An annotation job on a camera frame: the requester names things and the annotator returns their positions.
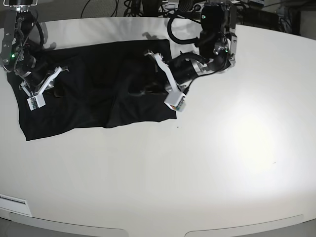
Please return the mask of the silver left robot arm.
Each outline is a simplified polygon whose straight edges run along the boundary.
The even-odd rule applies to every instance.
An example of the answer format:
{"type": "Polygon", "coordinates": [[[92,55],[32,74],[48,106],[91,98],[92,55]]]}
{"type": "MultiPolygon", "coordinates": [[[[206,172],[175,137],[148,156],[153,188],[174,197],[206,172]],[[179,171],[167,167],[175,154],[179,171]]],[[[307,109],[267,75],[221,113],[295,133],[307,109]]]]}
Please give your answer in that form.
{"type": "Polygon", "coordinates": [[[192,0],[181,0],[169,14],[166,26],[169,38],[177,45],[193,45],[198,51],[181,52],[166,60],[162,54],[148,50],[146,55],[154,62],[156,76],[138,84],[139,94],[187,93],[196,79],[222,73],[236,63],[236,4],[229,0],[207,0],[200,6],[192,0]],[[179,17],[198,23],[199,36],[176,37],[172,25],[179,17]]]}

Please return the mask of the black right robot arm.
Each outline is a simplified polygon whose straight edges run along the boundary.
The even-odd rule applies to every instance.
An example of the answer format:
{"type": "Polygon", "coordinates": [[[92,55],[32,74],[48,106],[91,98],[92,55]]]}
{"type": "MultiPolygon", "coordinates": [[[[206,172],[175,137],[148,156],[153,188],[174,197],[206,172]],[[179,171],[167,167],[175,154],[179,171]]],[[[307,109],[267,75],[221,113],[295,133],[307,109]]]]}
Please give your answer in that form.
{"type": "Polygon", "coordinates": [[[39,23],[36,0],[4,0],[7,7],[0,66],[20,79],[19,89],[34,96],[43,86],[44,92],[62,98],[65,91],[53,75],[57,64],[44,50],[45,35],[39,23]]]}

